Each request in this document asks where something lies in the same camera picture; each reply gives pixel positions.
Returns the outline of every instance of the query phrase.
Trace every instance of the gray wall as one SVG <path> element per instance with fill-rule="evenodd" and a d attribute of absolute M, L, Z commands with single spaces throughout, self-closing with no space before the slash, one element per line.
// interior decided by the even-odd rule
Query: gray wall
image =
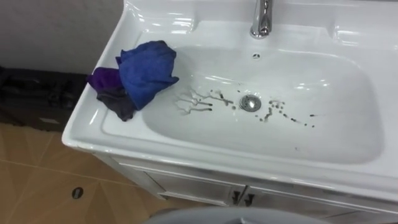
<path fill-rule="evenodd" d="M 123 0 L 0 0 L 0 65 L 91 73 Z"/>

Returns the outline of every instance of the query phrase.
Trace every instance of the cabinet handle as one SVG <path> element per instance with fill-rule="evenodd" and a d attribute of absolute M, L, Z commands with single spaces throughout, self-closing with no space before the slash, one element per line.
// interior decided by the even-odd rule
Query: cabinet handle
<path fill-rule="evenodd" d="M 244 200 L 244 203 L 249 207 L 253 203 L 254 194 L 248 194 L 248 199 Z"/>
<path fill-rule="evenodd" d="M 232 196 L 232 204 L 233 205 L 237 205 L 238 204 L 239 195 L 241 195 L 241 193 L 235 190 L 234 191 L 234 195 Z"/>

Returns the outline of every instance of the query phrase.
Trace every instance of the tiled floor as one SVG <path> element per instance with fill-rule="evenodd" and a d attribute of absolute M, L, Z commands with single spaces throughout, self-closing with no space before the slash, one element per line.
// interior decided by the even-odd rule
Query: tiled floor
<path fill-rule="evenodd" d="M 72 190 L 83 196 L 72 198 Z M 61 143 L 60 133 L 0 124 L 0 224 L 134 224 L 163 208 L 205 204 L 159 200 L 106 164 Z"/>

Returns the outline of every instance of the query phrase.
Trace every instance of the faucet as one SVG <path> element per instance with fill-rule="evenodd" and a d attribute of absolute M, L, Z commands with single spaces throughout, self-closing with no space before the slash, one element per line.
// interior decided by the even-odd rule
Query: faucet
<path fill-rule="evenodd" d="M 250 35 L 255 39 L 263 39 L 272 30 L 272 0 L 257 0 L 254 11 L 253 25 Z"/>

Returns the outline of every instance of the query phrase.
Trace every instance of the sink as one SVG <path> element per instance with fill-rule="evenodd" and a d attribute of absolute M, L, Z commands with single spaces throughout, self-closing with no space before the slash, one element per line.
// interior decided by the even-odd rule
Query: sink
<path fill-rule="evenodd" d="M 87 86 L 64 143 L 398 195 L 398 2 L 274 1 L 262 40 L 249 35 L 254 1 L 225 4 L 125 1 L 97 67 L 116 68 L 120 50 L 164 40 L 177 52 L 180 81 L 128 122 Z M 248 95 L 261 102 L 255 112 L 240 106 Z"/>
<path fill-rule="evenodd" d="M 181 80 L 142 111 L 147 127 L 158 134 L 237 154 L 336 163 L 367 162 L 384 148 L 369 74 L 344 56 L 278 49 L 176 51 L 174 75 Z M 260 98 L 260 110 L 239 107 L 248 94 Z"/>

